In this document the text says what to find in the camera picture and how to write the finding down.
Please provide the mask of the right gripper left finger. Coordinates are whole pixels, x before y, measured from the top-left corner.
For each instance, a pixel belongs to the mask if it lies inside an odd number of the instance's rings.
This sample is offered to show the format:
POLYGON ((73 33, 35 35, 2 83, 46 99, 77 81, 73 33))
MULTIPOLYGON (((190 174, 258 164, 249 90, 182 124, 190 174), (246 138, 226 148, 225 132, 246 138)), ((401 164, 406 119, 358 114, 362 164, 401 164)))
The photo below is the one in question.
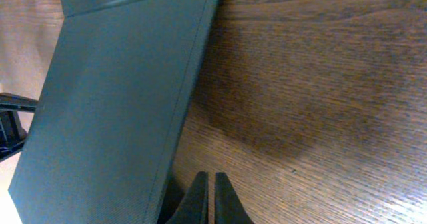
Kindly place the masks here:
POLYGON ((206 224, 208 223, 209 175, 200 171, 195 176, 175 213, 167 224, 206 224))

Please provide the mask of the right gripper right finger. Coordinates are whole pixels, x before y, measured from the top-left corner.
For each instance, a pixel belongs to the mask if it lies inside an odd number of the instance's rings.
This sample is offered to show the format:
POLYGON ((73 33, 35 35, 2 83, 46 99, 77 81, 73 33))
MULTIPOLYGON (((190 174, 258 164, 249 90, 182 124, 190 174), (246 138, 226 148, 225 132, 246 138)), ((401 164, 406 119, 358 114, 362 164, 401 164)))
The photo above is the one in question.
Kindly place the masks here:
POLYGON ((216 173, 215 224, 254 224, 223 172, 216 173))

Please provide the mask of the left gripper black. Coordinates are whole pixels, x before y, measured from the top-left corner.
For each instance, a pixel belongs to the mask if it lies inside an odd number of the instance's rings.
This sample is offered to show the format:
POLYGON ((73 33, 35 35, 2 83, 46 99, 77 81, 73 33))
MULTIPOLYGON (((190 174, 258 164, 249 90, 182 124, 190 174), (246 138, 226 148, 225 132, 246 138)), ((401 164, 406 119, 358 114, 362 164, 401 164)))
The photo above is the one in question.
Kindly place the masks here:
POLYGON ((18 112, 34 113, 37 100, 1 93, 1 161, 20 152, 27 132, 22 128, 18 112))

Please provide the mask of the dark green box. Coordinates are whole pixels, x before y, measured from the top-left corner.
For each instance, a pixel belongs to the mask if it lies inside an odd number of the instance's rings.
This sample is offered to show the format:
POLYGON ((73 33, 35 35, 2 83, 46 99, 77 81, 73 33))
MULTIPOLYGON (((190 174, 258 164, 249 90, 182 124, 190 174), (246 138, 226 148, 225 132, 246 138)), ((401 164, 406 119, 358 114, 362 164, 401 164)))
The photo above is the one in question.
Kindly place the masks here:
POLYGON ((61 0, 9 186, 23 223, 156 223, 219 0, 61 0))

